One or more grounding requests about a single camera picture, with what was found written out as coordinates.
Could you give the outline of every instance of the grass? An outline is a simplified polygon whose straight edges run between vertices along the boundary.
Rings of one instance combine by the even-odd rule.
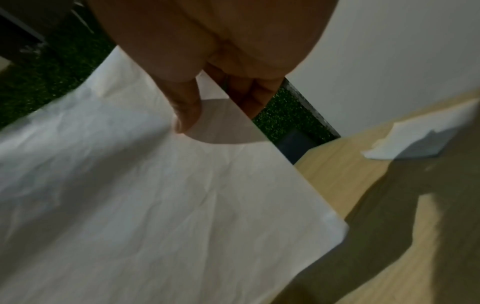
[[[0,75],[0,129],[75,89],[115,47],[87,9],[75,10],[90,30],[69,14],[39,54],[26,54]],[[284,88],[253,122],[274,143],[292,129],[318,144],[334,139]]]

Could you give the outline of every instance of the finger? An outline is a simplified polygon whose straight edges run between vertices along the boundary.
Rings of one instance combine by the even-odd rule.
[[[250,91],[253,82],[252,78],[229,76],[226,93],[239,104]]]
[[[272,80],[256,79],[238,106],[248,117],[254,118],[277,93],[283,80],[283,77]]]
[[[175,112],[173,129],[177,133],[186,132],[197,122],[202,112],[196,79],[182,83],[155,79],[155,77],[153,80],[165,94]]]
[[[216,66],[207,63],[203,70],[216,82],[220,87],[224,86],[225,80],[227,79],[227,75],[224,71],[220,70]]]

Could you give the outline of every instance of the wooden table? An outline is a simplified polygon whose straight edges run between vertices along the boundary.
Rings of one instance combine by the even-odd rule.
[[[391,126],[314,148],[295,165],[350,232],[274,303],[480,303],[480,123],[438,158],[365,159],[360,151]]]

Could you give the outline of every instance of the hand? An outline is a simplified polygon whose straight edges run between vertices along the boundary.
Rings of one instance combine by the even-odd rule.
[[[203,69],[255,117],[317,43],[336,0],[89,0],[107,33],[172,105],[175,130],[199,118]]]

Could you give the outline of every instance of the skin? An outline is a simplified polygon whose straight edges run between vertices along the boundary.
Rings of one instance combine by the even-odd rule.
[[[185,132],[205,70],[255,117],[312,50],[336,0],[89,0],[107,33],[170,101]]]

